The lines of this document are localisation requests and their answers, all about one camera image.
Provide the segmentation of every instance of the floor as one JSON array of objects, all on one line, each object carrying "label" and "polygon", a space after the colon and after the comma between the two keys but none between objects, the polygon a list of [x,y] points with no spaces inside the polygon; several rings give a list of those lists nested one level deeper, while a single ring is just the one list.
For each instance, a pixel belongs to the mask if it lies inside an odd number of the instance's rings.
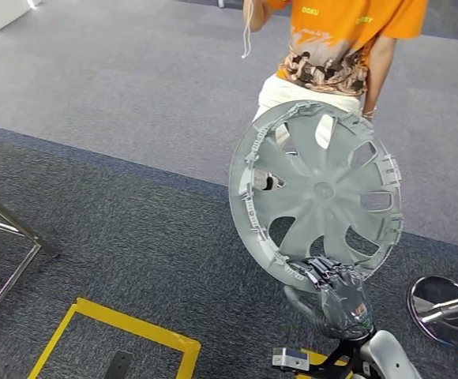
[{"label": "floor", "polygon": [[[246,250],[222,189],[0,129],[0,201],[61,254],[40,253],[0,305],[0,378],[26,377],[77,297],[199,341],[196,379],[291,379],[270,367],[274,347],[332,351]],[[28,246],[0,232],[0,285]],[[405,305],[432,274],[458,281],[458,246],[406,233],[366,290],[377,327],[424,379],[458,378],[458,351],[422,335]],[[117,350],[132,354],[126,379],[172,378],[181,358],[76,314],[39,376],[104,377]]]},{"label": "floor", "polygon": [[[222,361],[222,377],[272,377],[268,351],[277,342],[329,350],[289,310],[227,218],[231,157],[256,111],[262,82],[286,49],[286,11],[252,35],[252,54],[242,61],[240,5],[215,5],[45,0],[0,31],[0,198],[64,257],[39,261],[3,304],[0,377],[10,367],[26,375],[79,295],[201,341],[200,378],[212,377],[212,365]],[[413,332],[403,308],[416,276],[458,279],[458,0],[429,2],[422,36],[398,45],[375,128],[400,164],[406,232],[373,284],[377,315],[425,377],[458,377],[458,355]],[[20,247],[2,242],[5,252]],[[203,253],[212,259],[200,266],[206,276],[197,271]],[[7,254],[0,262],[2,283],[16,262]],[[186,288],[198,304],[158,274],[171,265],[178,275],[186,265],[187,277],[195,278]],[[238,284],[242,272],[246,281]],[[169,314],[156,299],[147,304],[156,291],[169,293],[166,304],[178,308]],[[231,297],[237,301],[218,302]],[[73,346],[90,325],[75,321],[45,366],[47,377],[69,377],[66,362],[82,366],[91,356],[76,360]],[[238,332],[236,321],[247,328]],[[135,368],[133,377],[168,377],[178,362],[160,347],[98,328],[101,340],[89,343],[94,356],[105,357],[91,366],[96,376],[107,366],[111,341],[164,357],[147,365],[161,372]],[[7,343],[10,336],[14,343]],[[237,365],[241,371],[234,372]]]},{"label": "floor", "polygon": [[[242,61],[237,9],[47,0],[0,32],[0,128],[227,184],[287,30],[272,18]],[[458,1],[431,2],[425,31],[400,44],[375,123],[406,230],[458,244]]]}]

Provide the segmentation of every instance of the dark gray carpet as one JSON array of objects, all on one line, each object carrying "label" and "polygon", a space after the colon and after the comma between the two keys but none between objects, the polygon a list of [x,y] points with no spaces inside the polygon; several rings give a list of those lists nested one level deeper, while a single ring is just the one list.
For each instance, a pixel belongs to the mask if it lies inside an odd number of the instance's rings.
[{"label": "dark gray carpet", "polygon": [[[332,347],[245,250],[223,196],[202,193],[202,182],[165,185],[169,174],[142,176],[133,163],[116,171],[100,164],[107,157],[87,154],[90,162],[73,148],[0,139],[0,200],[61,254],[39,256],[0,306],[0,378],[29,373],[77,296],[199,340],[196,378],[283,377],[269,368],[273,347]],[[0,284],[24,249],[0,233]],[[458,280],[458,246],[404,235],[369,282],[378,326],[394,333],[425,379],[458,378],[458,351],[422,336],[406,311],[406,290],[427,274]],[[134,355],[129,378],[174,377],[180,358],[76,316],[42,376],[103,377],[116,350]]]},{"label": "dark gray carpet", "polygon": [[[204,6],[218,6],[217,0],[177,0]],[[242,0],[224,0],[226,8],[242,9]],[[288,17],[289,7],[277,12]],[[458,0],[430,0],[422,26],[425,36],[458,39]]]}]

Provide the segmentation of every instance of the hubcap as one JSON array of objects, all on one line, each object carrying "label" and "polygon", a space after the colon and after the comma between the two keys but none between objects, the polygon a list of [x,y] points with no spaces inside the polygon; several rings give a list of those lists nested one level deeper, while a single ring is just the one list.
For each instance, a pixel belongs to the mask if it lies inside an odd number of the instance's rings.
[{"label": "hubcap", "polygon": [[[282,185],[255,188],[263,173]],[[236,228],[255,259],[283,283],[314,291],[287,261],[325,253],[370,276],[401,234],[400,179],[369,122],[295,101],[271,108],[245,133],[231,165],[229,190]],[[282,241],[274,240],[270,227],[284,217],[294,222]],[[323,251],[311,252],[321,237]]]}]

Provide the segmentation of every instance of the white string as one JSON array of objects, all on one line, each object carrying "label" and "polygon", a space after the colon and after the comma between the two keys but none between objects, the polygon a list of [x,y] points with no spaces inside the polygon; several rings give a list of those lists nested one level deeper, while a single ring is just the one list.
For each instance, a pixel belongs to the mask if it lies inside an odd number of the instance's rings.
[{"label": "white string", "polygon": [[252,45],[250,45],[250,22],[253,16],[253,0],[249,1],[250,2],[248,10],[249,14],[247,15],[246,24],[245,25],[245,30],[243,31],[243,45],[245,46],[245,52],[243,55],[242,55],[242,59],[245,59],[250,55],[250,51],[252,51]]}]

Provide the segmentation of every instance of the metal stand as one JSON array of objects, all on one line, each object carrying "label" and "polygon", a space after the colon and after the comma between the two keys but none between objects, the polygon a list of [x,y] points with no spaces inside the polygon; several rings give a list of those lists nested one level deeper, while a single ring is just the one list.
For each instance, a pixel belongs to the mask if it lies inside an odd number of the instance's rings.
[{"label": "metal stand", "polygon": [[43,249],[48,254],[55,256],[56,254],[48,244],[39,238],[33,229],[27,224],[16,218],[11,212],[5,207],[0,205],[0,217],[6,223],[0,223],[0,231],[6,231],[14,235],[20,235],[30,240],[33,243],[33,248],[20,264],[18,267],[0,290],[0,302],[6,296],[17,280],[38,253]]},{"label": "metal stand", "polygon": [[458,283],[441,276],[419,279],[408,293],[411,317],[428,337],[458,346]]}]

